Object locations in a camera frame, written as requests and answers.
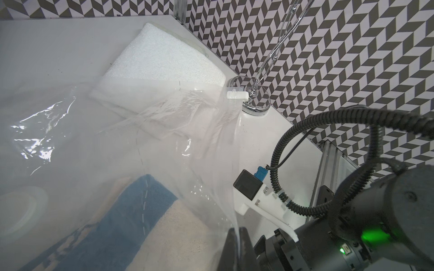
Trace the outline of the white folded towel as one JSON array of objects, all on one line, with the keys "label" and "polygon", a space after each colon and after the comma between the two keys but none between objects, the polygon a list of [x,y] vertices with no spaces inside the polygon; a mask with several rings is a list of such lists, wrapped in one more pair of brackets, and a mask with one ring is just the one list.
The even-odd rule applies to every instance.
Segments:
[{"label": "white folded towel", "polygon": [[143,130],[157,138],[203,138],[225,83],[202,48],[146,23],[90,96],[124,118],[143,117]]}]

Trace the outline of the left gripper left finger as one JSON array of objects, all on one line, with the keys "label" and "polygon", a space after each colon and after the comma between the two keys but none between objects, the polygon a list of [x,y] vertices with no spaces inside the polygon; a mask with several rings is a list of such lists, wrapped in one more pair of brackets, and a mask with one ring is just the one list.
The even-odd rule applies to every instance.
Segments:
[{"label": "left gripper left finger", "polygon": [[217,271],[238,270],[238,236],[235,228],[228,231]]}]

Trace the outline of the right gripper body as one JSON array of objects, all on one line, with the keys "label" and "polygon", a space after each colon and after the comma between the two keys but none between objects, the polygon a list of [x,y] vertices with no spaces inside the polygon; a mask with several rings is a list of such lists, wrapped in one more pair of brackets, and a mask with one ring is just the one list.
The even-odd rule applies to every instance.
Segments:
[{"label": "right gripper body", "polygon": [[326,219],[309,221],[295,233],[298,241],[282,229],[259,239],[254,252],[261,271],[363,271],[370,265],[368,249],[335,236]]}]

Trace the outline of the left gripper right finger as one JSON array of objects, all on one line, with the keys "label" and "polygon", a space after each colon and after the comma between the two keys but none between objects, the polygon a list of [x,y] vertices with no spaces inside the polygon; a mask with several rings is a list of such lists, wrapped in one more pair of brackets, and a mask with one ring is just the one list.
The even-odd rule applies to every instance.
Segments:
[{"label": "left gripper right finger", "polygon": [[256,258],[248,230],[240,228],[240,270],[258,271],[259,265]]}]

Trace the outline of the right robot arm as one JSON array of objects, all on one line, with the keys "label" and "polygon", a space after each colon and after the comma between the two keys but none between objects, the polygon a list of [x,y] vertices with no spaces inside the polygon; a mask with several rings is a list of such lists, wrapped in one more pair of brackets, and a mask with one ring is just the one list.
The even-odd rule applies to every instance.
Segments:
[{"label": "right robot arm", "polygon": [[362,271],[385,258],[420,271],[434,268],[434,168],[375,182],[346,205],[334,233],[329,219],[281,229],[254,247],[262,271]]}]

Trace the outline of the aluminium frame rail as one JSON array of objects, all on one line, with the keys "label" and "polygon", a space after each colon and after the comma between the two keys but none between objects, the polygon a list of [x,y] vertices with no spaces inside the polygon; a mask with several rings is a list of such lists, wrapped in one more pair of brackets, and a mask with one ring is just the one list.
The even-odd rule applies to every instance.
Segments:
[{"label": "aluminium frame rail", "polygon": [[319,149],[321,157],[308,171],[311,182],[309,207],[331,202],[343,180],[357,169],[357,166],[331,141],[322,142]]}]

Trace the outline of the clear plastic vacuum bag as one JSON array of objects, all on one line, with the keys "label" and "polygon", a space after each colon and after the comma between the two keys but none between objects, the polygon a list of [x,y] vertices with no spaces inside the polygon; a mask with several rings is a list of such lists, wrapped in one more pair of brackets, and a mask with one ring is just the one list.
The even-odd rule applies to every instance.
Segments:
[{"label": "clear plastic vacuum bag", "polygon": [[203,187],[231,222],[223,247],[228,231],[237,230],[229,183],[238,174],[247,93],[222,88],[203,138],[175,132],[157,138],[143,130],[143,117],[124,118],[92,98],[100,81],[35,82],[1,95],[1,195],[26,186],[48,195],[38,223],[1,246],[3,271],[24,271],[30,260],[92,222],[119,185],[144,175],[182,201],[196,185]]}]

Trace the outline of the blue and cream towel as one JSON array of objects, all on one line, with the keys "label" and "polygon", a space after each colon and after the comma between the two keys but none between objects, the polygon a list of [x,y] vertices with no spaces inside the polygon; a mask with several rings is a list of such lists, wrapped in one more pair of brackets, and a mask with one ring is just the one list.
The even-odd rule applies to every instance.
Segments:
[{"label": "blue and cream towel", "polygon": [[151,175],[121,184],[89,224],[36,256],[25,271],[213,271],[227,230],[196,185],[179,200]]}]

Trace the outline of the white vacuum bag valve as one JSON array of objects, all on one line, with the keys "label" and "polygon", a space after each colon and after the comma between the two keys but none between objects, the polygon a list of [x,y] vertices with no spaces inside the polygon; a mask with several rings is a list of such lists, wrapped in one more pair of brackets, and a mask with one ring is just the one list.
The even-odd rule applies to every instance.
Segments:
[{"label": "white vacuum bag valve", "polygon": [[47,203],[46,191],[36,186],[1,195],[1,246],[27,234],[42,218]]}]

